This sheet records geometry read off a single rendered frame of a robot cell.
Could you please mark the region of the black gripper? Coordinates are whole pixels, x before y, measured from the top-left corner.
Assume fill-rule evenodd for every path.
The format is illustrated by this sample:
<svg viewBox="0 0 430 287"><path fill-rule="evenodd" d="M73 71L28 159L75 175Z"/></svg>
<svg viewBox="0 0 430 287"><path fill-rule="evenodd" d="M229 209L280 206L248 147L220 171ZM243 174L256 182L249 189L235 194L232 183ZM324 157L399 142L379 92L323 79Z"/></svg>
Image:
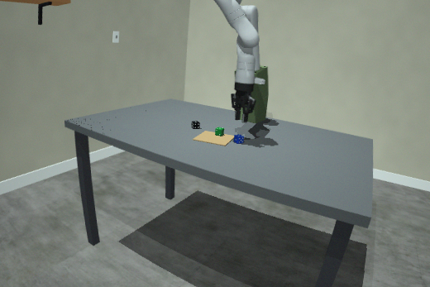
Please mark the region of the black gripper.
<svg viewBox="0 0 430 287"><path fill-rule="evenodd" d="M242 123L247 123L248 114L253 112L254 106L256 104L256 100L251 97L251 92L253 91L253 88L254 84L243 84L235 82L234 89L236 90L236 93L231 94L232 108L235 109L235 120L240 120L240 110L242 108Z"/></svg>

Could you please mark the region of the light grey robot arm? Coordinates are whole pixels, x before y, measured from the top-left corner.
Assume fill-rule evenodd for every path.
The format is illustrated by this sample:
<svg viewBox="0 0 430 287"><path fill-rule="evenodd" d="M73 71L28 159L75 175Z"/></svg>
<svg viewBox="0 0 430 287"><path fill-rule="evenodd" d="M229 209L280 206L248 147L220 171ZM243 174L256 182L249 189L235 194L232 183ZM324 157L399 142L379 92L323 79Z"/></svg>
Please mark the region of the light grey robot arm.
<svg viewBox="0 0 430 287"><path fill-rule="evenodd" d="M255 71L260 69L260 38L257 33L257 7L241 6L241 0L214 1L222 10L230 26L234 28L238 34L236 40L237 65L235 82L243 84L265 84L264 79L255 77Z"/></svg>

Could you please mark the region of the green die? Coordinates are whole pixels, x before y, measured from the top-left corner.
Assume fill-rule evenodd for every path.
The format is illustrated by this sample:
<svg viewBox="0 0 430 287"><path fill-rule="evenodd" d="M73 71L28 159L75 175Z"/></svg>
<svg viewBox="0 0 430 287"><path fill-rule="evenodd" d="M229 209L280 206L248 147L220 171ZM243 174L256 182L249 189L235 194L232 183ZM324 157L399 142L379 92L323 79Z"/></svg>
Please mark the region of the green die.
<svg viewBox="0 0 430 287"><path fill-rule="evenodd" d="M217 135L217 136L222 136L222 135L224 135L224 128L222 128L222 127L217 127L217 128L216 128L216 130L215 130L215 135Z"/></svg>

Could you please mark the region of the blue die with white pips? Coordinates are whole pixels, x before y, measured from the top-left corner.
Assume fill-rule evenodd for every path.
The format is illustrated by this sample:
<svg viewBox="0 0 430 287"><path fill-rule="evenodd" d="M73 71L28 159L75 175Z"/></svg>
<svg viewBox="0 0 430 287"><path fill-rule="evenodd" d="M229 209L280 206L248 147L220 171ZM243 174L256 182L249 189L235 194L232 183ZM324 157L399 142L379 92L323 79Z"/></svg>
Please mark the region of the blue die with white pips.
<svg viewBox="0 0 430 287"><path fill-rule="evenodd" d="M234 142L237 144L241 144L244 141L244 136L242 135L235 135L234 136Z"/></svg>

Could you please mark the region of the black die with white pips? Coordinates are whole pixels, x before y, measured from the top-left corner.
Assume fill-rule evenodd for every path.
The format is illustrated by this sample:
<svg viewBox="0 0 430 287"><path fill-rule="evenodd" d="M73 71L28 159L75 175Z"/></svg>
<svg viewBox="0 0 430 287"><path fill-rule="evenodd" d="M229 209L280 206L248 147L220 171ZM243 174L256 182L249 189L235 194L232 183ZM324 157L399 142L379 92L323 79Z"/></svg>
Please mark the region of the black die with white pips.
<svg viewBox="0 0 430 287"><path fill-rule="evenodd" d="M193 129L199 129L199 126L200 126L200 122L198 122L198 121L194 121L194 122L192 122L192 128Z"/></svg>

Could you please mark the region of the beige square mat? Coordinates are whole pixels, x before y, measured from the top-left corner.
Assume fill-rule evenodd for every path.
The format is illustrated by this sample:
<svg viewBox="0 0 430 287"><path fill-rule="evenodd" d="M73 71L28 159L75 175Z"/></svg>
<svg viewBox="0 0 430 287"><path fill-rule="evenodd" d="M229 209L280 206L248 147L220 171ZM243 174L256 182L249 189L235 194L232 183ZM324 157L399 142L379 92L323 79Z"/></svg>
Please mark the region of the beige square mat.
<svg viewBox="0 0 430 287"><path fill-rule="evenodd" d="M220 146L226 146L233 138L234 136L232 135L224 134L222 136L217 136L215 135L215 132L205 131L200 135L196 136L193 140L207 142Z"/></svg>

